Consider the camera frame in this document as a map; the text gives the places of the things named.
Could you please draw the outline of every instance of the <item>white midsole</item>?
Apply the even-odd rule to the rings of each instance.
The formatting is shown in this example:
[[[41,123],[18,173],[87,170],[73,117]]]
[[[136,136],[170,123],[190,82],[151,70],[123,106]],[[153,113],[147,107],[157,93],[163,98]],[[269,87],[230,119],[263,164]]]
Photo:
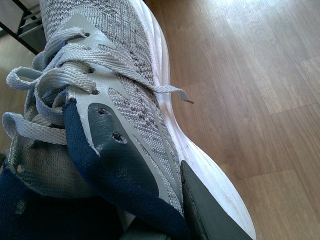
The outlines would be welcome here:
[[[142,0],[129,0],[147,35],[156,85],[170,84],[168,48],[164,34]],[[175,143],[179,160],[185,160],[217,202],[254,240],[257,239],[249,212],[234,185],[221,168],[180,129],[174,116],[169,93],[156,95],[166,126]]]

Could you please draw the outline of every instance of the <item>shoe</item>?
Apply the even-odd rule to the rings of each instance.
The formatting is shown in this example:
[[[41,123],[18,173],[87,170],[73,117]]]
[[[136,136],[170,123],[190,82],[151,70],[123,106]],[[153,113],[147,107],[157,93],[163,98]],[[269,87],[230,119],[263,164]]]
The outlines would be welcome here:
[[[249,213],[231,182],[175,121],[169,93],[190,100],[169,85],[166,43],[146,5],[140,0],[40,5],[45,50],[32,69],[14,69],[7,78],[28,94],[24,116],[2,118],[13,140],[0,175],[1,183],[12,185],[1,184],[0,236],[88,239],[95,226],[107,225],[90,239],[189,239],[187,222],[193,221],[186,222],[183,208],[189,208],[183,201],[200,196],[186,188],[193,184],[187,176],[183,195],[185,160],[182,169],[192,168],[187,175],[200,180],[208,198],[254,239]],[[79,206],[87,209],[80,214]],[[32,219],[39,223],[44,215],[73,220],[73,231],[67,224],[50,228],[48,220],[45,230],[31,230]],[[22,223],[29,228],[19,229]],[[54,237],[48,235],[53,229]]]

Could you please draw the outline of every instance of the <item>lace loop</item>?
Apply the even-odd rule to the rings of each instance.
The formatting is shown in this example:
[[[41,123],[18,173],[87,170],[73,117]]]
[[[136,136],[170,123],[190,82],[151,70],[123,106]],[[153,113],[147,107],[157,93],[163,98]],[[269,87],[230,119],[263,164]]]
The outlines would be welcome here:
[[[2,124],[11,139],[18,132],[21,136],[31,140],[67,145],[66,130],[25,120],[21,114],[6,112],[2,117]]]
[[[29,67],[18,67],[13,69],[6,77],[6,83],[9,87],[18,90],[29,90],[33,88],[37,81],[36,79],[42,75],[41,71],[29,68]],[[32,81],[22,80],[20,77],[31,79]]]

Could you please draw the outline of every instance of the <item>shoelace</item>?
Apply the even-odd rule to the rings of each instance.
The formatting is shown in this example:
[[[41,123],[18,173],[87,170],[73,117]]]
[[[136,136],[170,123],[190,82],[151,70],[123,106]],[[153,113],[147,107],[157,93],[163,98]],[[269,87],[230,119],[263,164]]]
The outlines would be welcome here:
[[[65,129],[50,125],[64,126],[62,105],[66,101],[67,87],[76,87],[89,94],[98,94],[96,83],[87,75],[94,71],[90,64],[104,66],[115,74],[136,81],[154,93],[177,92],[183,101],[193,103],[182,89],[171,85],[150,84],[134,69],[120,62],[109,52],[92,50],[78,43],[67,44],[68,40],[88,36],[88,33],[78,27],[61,30],[48,41],[44,51],[34,58],[32,68],[18,67],[9,73],[6,83],[17,90],[28,90],[26,102],[34,97],[39,113],[29,121],[21,114],[6,112],[2,117],[2,124],[9,137],[13,139],[14,134],[18,132],[31,140],[66,145]]]

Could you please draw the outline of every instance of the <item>shoelace aglet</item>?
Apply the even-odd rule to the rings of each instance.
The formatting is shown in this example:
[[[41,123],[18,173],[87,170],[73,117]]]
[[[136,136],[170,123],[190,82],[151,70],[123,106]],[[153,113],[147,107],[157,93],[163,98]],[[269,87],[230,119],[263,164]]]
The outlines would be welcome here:
[[[191,104],[195,104],[195,102],[194,101],[192,101],[192,100],[184,100],[185,102],[188,102],[188,103],[191,103]]]

